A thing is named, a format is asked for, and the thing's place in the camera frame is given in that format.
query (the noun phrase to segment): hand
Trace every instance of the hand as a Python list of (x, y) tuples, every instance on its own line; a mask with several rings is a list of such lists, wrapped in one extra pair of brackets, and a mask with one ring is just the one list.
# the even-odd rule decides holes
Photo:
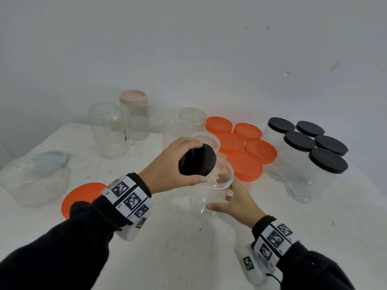
[[(220, 174), (219, 178), (222, 179), (224, 176), (225, 174)], [(248, 190), (238, 178), (234, 177), (230, 189), (233, 191), (233, 196), (226, 196), (226, 200), (229, 200), (228, 203), (209, 203), (206, 208), (229, 214), (238, 222), (253, 228), (266, 214), (255, 203)]]
[(204, 176), (184, 176), (179, 172), (179, 161), (183, 155), (192, 148), (202, 146), (201, 142), (195, 138), (181, 137), (172, 142), (138, 175), (148, 186), (151, 194), (204, 183), (207, 181)]

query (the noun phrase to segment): person's right hand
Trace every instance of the person's right hand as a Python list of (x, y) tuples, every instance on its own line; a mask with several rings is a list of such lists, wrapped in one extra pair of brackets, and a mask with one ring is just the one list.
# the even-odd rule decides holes
[[(226, 177), (227, 174), (220, 174), (219, 178)], [(236, 219), (238, 222), (253, 228), (254, 225), (266, 214), (259, 208), (251, 197), (249, 191), (234, 177), (230, 189), (233, 191), (233, 196), (228, 203), (209, 203), (206, 208), (226, 213)]]

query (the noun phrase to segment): pink lid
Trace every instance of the pink lid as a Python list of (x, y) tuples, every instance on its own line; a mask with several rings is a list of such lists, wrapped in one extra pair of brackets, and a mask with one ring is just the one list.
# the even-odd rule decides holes
[(120, 103), (131, 107), (148, 104), (148, 95), (140, 90), (127, 90), (120, 93)]

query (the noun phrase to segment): white tabletop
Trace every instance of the white tabletop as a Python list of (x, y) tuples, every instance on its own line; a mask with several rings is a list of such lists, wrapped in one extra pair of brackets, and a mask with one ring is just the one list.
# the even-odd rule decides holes
[[(109, 184), (117, 176), (140, 172), (161, 152), (161, 135), (136, 142), (115, 160), (97, 153), (89, 126), (67, 124), (33, 151), (63, 150), (71, 158), (67, 192), (54, 203), (18, 206), (0, 188), (0, 259), (64, 220), (61, 203), (89, 182)], [(190, 209), (189, 187), (153, 196), (152, 214), (131, 242), (117, 236), (93, 289), (254, 289), (236, 258), (239, 246), (253, 241), (250, 230), (228, 216), (203, 218)], [(357, 289), (385, 289), (387, 198), (350, 165), (321, 200), (302, 205), (283, 184), (264, 174), (250, 190), (267, 213), (283, 220), (309, 249), (334, 259)], [(276, 276), (282, 277), (279, 270)], [(272, 278), (260, 289), (279, 289)]]

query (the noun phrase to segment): black cord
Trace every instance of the black cord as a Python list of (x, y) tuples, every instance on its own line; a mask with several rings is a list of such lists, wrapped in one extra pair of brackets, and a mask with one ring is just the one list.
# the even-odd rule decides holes
[(274, 279), (276, 279), (278, 281), (278, 283), (281, 285), (281, 282), (278, 280), (278, 278), (276, 276), (274, 276), (273, 274), (271, 273), (266, 273), (266, 276), (268, 277), (273, 277)]

